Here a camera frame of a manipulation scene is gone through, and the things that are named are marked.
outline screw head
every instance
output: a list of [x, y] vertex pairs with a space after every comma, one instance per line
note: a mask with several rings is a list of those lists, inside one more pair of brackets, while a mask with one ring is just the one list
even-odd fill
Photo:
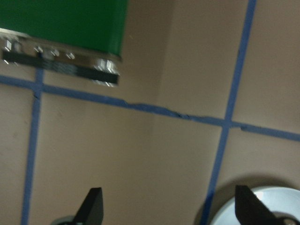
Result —
[[71, 60], [75, 59], [75, 55], [72, 52], [67, 52], [66, 56]]

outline metal bolt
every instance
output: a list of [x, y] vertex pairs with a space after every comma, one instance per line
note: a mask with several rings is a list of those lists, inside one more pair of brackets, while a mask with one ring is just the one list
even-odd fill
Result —
[[5, 50], [9, 52], [11, 50], [11, 46], [12, 46], [11, 42], [9, 40], [5, 40], [5, 44], [4, 44]]
[[34, 47], [34, 50], [36, 50], [36, 52], [38, 52], [38, 53], [43, 53], [43, 49], [41, 46]]
[[53, 56], [59, 56], [60, 55], [60, 52], [57, 49], [52, 49], [50, 52]]
[[66, 56], [71, 60], [75, 59], [75, 55], [72, 52], [67, 52]]
[[283, 222], [285, 225], [296, 225], [295, 221], [292, 219], [284, 219]]

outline blue tape line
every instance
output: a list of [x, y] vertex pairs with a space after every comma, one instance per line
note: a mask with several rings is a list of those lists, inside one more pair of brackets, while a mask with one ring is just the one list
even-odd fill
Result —
[[244, 22], [244, 28], [240, 40], [239, 54], [234, 69], [231, 90], [230, 90], [229, 99], [227, 103], [225, 120], [231, 120], [233, 116], [233, 110], [234, 110], [236, 97], [239, 89], [240, 77], [244, 66], [244, 61], [245, 61], [245, 56], [246, 56], [251, 26], [252, 26], [252, 20], [254, 16], [255, 5], [256, 5], [256, 0], [249, 0], [246, 18]]
[[244, 65], [244, 61], [245, 61], [247, 45], [248, 45], [248, 41], [249, 41], [251, 25], [252, 25], [252, 20], [253, 20], [253, 16], [254, 16], [255, 5], [256, 5], [256, 0], [249, 0], [248, 6], [247, 6], [246, 18], [245, 18], [245, 22], [244, 22], [244, 28], [243, 28], [243, 32], [241, 35], [239, 54], [237, 57], [236, 66], [234, 69], [234, 74], [233, 74], [233, 79], [232, 79], [232, 84], [231, 84], [231, 89], [230, 89], [230, 94], [229, 94], [229, 98], [228, 98], [228, 102], [227, 102], [225, 123], [223, 125], [223, 129], [222, 129], [222, 133], [221, 133], [221, 137], [220, 137], [220, 141], [219, 141], [219, 146], [217, 149], [217, 154], [216, 154], [212, 174], [210, 177], [210, 183], [209, 183], [205, 203], [203, 206], [203, 212], [202, 212], [200, 225], [206, 225], [208, 222], [209, 215], [210, 215], [211, 204], [212, 204], [213, 196], [215, 194], [215, 189], [216, 189], [218, 176], [219, 176], [222, 161], [223, 161], [223, 155], [224, 155], [224, 151], [225, 151], [225, 147], [226, 147], [228, 133], [229, 133], [229, 129], [231, 126], [236, 97], [237, 97], [237, 93], [238, 93], [238, 89], [239, 89], [240, 77], [241, 77], [241, 73], [242, 73], [242, 69], [243, 69], [243, 65]]
[[187, 114], [182, 114], [178, 112], [171, 111], [169, 109], [155, 106], [155, 105], [147, 105], [147, 104], [129, 104], [125, 100], [102, 96], [97, 94], [91, 94], [83, 91], [71, 90], [66, 88], [59, 88], [50, 85], [44, 85], [43, 91], [51, 94], [66, 96], [70, 98], [76, 98], [81, 100], [87, 100], [91, 102], [97, 102], [107, 105], [113, 105], [118, 107], [123, 107], [127, 109], [138, 110], [146, 113], [153, 113], [163, 116], [175, 117], [184, 120], [191, 120], [200, 123], [206, 123], [216, 126], [222, 126], [224, 123], [223, 119], [213, 118], [213, 117], [199, 117], [199, 116], [192, 116]]
[[300, 134], [296, 134], [292, 132], [276, 130], [276, 129], [266, 128], [266, 127], [257, 127], [254, 125], [239, 123], [239, 122], [232, 122], [231, 127], [233, 128], [239, 127], [241, 128], [242, 131], [247, 131], [247, 132], [261, 134], [261, 135], [268, 135], [273, 137], [279, 137], [291, 141], [300, 142]]
[[223, 155], [224, 155], [224, 150], [225, 150], [226, 143], [227, 143], [228, 133], [229, 133], [229, 124], [225, 125], [221, 132], [219, 146], [217, 149], [217, 154], [216, 154], [214, 166], [213, 166], [211, 177], [210, 177], [210, 183], [209, 183], [206, 199], [205, 199], [204, 206], [203, 206], [202, 216], [201, 216], [201, 220], [200, 220], [201, 225], [206, 225], [208, 222], [211, 204], [212, 204], [212, 200], [213, 200], [213, 197], [215, 194], [217, 180], [218, 180], [221, 164], [223, 161]]
[[0, 75], [0, 83], [35, 90], [37, 84], [31, 81], [26, 81], [18, 78]]
[[27, 167], [26, 167], [26, 176], [25, 176], [21, 225], [27, 225], [29, 219], [34, 162], [35, 162], [37, 140], [38, 140], [38, 122], [39, 122], [39, 114], [40, 114], [40, 106], [41, 106], [43, 77], [44, 77], [43, 70], [37, 69], [36, 83], [35, 83], [36, 86], [34, 89], [35, 90], [34, 102], [32, 107], [30, 139], [29, 139], [29, 147], [28, 147], [28, 155], [27, 155]]

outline floor tile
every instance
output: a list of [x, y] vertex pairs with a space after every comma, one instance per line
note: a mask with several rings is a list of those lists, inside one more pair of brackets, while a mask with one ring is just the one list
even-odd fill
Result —
[[300, 133], [299, 9], [257, 2], [234, 120]]
[[0, 84], [1, 224], [20, 224], [32, 92]]

